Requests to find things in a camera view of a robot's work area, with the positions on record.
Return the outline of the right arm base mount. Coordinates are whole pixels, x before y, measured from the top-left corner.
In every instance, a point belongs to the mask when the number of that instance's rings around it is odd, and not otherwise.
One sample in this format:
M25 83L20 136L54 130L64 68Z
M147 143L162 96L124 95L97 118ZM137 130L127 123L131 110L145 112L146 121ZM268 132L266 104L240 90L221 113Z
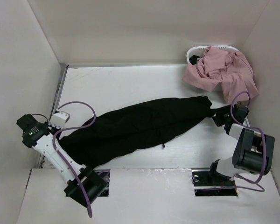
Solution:
M193 169L191 181L195 196L238 196L235 181L213 177L208 168Z

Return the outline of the black trousers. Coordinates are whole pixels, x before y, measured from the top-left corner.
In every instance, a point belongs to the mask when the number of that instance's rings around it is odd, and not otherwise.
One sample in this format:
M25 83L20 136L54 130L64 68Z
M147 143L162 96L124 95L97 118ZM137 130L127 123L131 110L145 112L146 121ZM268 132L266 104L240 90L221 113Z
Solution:
M230 106L212 109L207 96L161 98L107 112L58 142L77 163L91 168L112 159L163 145L205 118L227 112Z

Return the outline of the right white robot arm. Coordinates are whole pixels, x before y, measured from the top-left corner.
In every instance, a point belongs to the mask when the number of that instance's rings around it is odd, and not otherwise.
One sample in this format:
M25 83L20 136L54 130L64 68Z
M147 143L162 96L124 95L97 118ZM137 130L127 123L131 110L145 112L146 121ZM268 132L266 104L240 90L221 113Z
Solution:
M267 175L273 161L275 138L262 136L255 128L244 126L248 108L243 105L228 105L214 110L213 121L223 126L226 133L237 140L233 156L216 160L210 166L207 179L211 184L219 184L222 180L241 177L242 173Z

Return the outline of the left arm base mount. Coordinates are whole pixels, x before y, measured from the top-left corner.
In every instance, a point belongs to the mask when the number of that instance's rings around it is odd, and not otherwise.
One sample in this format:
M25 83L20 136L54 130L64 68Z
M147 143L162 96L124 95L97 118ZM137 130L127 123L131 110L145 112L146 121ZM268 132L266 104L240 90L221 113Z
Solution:
M107 197L109 196L109 183L110 183L110 169L104 170L95 170L95 172L107 183L107 186L101 192L99 197Z

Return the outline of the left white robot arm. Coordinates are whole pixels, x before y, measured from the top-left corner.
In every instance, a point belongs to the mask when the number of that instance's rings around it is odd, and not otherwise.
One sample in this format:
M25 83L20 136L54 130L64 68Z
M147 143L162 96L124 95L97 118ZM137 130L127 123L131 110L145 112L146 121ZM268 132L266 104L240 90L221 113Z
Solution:
M25 114L16 124L23 131L23 144L41 153L59 171L67 184L66 196L91 212L91 204L108 187L108 181L90 167L75 162L58 143L54 134L69 118L68 113L56 111L50 121L41 123L32 114Z

